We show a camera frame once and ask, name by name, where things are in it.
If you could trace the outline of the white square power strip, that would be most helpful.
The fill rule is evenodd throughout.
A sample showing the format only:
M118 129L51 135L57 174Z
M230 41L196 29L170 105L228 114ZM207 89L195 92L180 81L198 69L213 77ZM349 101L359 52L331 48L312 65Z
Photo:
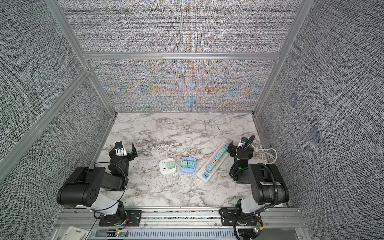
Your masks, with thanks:
M177 168L176 168L176 162L175 162L175 168L174 168L174 169L169 170L169 169L167 168L167 163L168 163L168 162L171 162L171 161L175 162L175 159L173 159L173 158L167 158L167 159L161 160L161 161L159 162L159 168L160 168L160 173L161 173L161 175L163 175L163 176L167 176L167 175L172 175L172 174L174 174L174 173L176 172L176 170L177 170Z

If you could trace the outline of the long white power strip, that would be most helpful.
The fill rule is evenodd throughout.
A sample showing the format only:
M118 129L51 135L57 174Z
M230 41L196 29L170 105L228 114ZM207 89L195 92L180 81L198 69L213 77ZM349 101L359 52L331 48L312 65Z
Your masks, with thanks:
M220 146L215 150L215 152L210 156L210 158L202 165L202 167L196 173L199 182L208 183L210 181L222 163L230 155L228 148L229 143L222 142Z

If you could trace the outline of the blue square power strip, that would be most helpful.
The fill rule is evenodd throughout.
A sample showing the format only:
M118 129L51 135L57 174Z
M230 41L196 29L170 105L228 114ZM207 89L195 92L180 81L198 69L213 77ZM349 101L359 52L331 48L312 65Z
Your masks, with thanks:
M195 161L196 162L196 166L197 166L197 160L195 158L191 158L191 157L182 157L181 161L184 160L184 161ZM181 162L180 162L180 171L182 173L185 173L185 174L194 174L195 171L196 171L196 167L194 169L190 169L190 168L183 168L181 167Z

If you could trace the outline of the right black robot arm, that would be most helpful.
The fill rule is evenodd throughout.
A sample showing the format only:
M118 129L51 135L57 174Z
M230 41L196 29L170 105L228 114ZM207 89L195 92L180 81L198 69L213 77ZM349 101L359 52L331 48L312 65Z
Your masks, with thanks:
M227 152L234 157L230 177L237 184L250 184L251 194L240 199L234 210L221 210L221 220L224 226L232 225L236 218L246 214L251 214L251 216L240 219L238 224L250 224L254 221L255 214L287 203L290 199L287 185L275 164L249 163L254 149L251 145L247 145L247 142L248 140L244 138L238 146L230 143Z

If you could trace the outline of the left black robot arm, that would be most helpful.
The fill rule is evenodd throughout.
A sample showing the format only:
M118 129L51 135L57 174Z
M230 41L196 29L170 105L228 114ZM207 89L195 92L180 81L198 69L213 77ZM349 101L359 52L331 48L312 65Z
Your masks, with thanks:
M99 226L122 226L130 219L123 202L113 200L100 192L104 189L112 192L125 192L129 181L129 162L137 156L135 145L127 152L122 142L116 142L109 152L110 161L105 167L77 167L57 193L57 203L65 206L89 207L100 216Z

